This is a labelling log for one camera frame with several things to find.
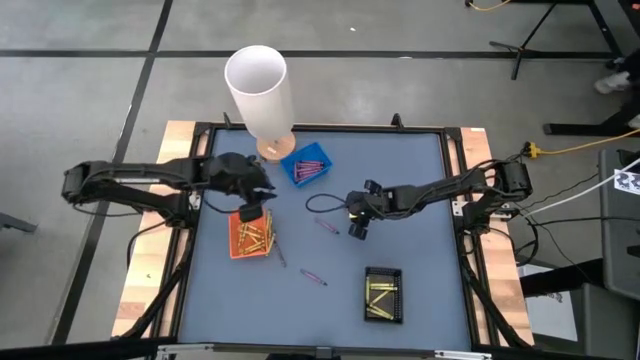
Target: orange box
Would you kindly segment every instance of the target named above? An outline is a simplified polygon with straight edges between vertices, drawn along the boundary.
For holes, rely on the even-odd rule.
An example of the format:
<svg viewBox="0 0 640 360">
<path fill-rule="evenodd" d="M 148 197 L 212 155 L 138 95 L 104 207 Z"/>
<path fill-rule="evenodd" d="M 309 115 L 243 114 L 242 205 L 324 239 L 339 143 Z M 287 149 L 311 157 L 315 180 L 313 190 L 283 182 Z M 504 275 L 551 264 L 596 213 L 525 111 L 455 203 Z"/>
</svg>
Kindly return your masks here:
<svg viewBox="0 0 640 360">
<path fill-rule="evenodd" d="M 271 211 L 262 208 L 262 214 L 248 223 L 241 222 L 237 212 L 229 216 L 229 256 L 232 259 L 269 256 L 274 238 L 272 229 L 267 228 Z"/>
</svg>

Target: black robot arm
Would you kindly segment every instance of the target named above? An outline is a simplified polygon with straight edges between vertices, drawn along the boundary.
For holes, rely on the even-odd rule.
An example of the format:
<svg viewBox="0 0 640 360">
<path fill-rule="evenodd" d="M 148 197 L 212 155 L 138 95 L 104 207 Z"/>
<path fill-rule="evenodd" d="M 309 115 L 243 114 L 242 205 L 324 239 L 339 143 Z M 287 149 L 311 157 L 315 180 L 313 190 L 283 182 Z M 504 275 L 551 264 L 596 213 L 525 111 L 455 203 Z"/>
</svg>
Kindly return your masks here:
<svg viewBox="0 0 640 360">
<path fill-rule="evenodd" d="M 140 211 L 157 211 L 168 226 L 179 228 L 193 226 L 194 212 L 189 202 L 193 191 L 213 190 L 240 196 L 245 201 L 239 209 L 242 221 L 262 216 L 260 204 L 276 197 L 270 192 L 256 191 L 274 187 L 254 156 L 237 153 L 174 159 L 164 164 L 88 161 L 64 175 L 62 197 L 70 204 L 112 201 Z M 158 195 L 128 186 L 148 184 L 162 184 L 180 192 Z"/>
<path fill-rule="evenodd" d="M 482 193 L 483 196 L 462 208 L 462 228 L 470 231 L 486 229 L 491 214 L 504 203 L 522 201 L 532 192 L 524 164 L 498 160 L 487 163 L 489 165 L 485 167 L 476 166 L 463 174 L 422 186 L 383 188 L 375 181 L 367 180 L 364 185 L 367 192 L 352 191 L 347 195 L 347 209 L 353 223 L 349 234 L 364 240 L 372 219 L 404 219 L 428 204 L 469 193 Z M 493 186 L 487 184 L 486 172 L 489 170 L 494 171 Z"/>
</svg>

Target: blue box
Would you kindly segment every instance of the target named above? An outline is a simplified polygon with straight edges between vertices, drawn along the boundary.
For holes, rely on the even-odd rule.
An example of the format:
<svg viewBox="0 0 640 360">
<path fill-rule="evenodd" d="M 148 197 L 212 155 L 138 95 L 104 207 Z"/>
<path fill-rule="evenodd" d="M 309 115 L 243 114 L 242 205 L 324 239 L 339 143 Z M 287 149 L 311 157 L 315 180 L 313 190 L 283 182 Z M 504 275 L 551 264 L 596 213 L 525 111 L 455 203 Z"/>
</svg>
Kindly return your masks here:
<svg viewBox="0 0 640 360">
<path fill-rule="evenodd" d="M 296 183 L 294 169 L 296 166 L 296 162 L 298 161 L 322 161 L 324 163 L 324 169 L 322 169 L 317 174 L 314 174 L 313 176 L 310 176 Z M 326 174 L 327 171 L 329 171 L 329 168 L 331 168 L 331 166 L 333 165 L 331 160 L 329 160 L 327 154 L 322 151 L 322 147 L 317 142 L 311 143 L 303 147 L 302 149 L 291 153 L 286 158 L 280 160 L 280 164 L 282 165 L 284 171 L 287 173 L 287 176 L 289 176 L 289 180 L 291 180 L 293 185 L 299 188 Z"/>
</svg>

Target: wooden frame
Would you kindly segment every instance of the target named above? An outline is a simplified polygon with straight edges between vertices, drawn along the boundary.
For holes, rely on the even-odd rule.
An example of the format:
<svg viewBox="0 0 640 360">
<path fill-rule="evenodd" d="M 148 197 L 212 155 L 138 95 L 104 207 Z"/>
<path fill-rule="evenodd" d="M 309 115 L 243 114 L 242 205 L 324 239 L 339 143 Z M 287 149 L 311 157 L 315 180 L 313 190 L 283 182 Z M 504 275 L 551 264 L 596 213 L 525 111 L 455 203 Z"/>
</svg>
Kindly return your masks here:
<svg viewBox="0 0 640 360">
<path fill-rule="evenodd" d="M 189 156 L 196 122 L 194 121 L 169 121 L 158 155 L 158 163 L 164 163 L 170 159 Z M 490 159 L 491 153 L 484 129 L 461 128 L 467 166 L 471 167 L 480 161 Z M 451 166 L 455 173 L 459 172 L 457 151 L 453 141 L 449 141 Z M 201 155 L 204 148 L 198 148 Z M 151 191 L 159 194 L 167 194 L 173 190 L 161 185 L 151 186 Z M 155 213 L 145 213 L 140 223 L 140 229 L 160 222 L 160 217 Z M 491 227 L 508 232 L 504 222 L 491 221 Z M 161 226 L 153 231 L 141 235 L 133 249 L 131 265 L 125 280 L 120 305 L 116 315 L 112 334 L 120 335 L 127 331 L 149 306 L 160 287 L 165 261 L 167 259 L 171 229 Z M 182 255 L 182 246 L 186 241 L 186 232 L 180 234 L 178 251 L 175 256 L 179 259 Z M 520 282 L 518 278 L 516 262 L 513 256 L 511 242 L 504 235 L 493 232 L 481 237 L 484 252 L 485 267 L 488 276 L 491 297 L 501 310 L 509 324 L 513 326 L 525 341 L 533 344 L 529 319 Z M 482 304 L 474 295 L 474 306 L 478 322 L 478 333 L 482 344 L 489 344 L 489 331 L 485 312 Z M 169 324 L 173 318 L 175 303 L 174 294 L 167 301 L 164 308 L 162 324 L 159 334 L 169 334 Z"/>
</svg>

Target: white cylinder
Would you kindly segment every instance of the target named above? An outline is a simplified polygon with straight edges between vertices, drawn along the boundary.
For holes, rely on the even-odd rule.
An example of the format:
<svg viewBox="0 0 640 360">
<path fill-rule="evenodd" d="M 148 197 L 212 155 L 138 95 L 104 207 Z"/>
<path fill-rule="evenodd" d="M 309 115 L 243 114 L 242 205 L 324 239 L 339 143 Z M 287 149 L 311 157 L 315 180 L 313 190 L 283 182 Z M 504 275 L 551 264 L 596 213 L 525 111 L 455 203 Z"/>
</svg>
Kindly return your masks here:
<svg viewBox="0 0 640 360">
<path fill-rule="evenodd" d="M 291 133 L 291 90 L 279 52 L 263 45 L 240 49 L 227 61 L 224 79 L 253 137 L 275 141 Z"/>
</svg>

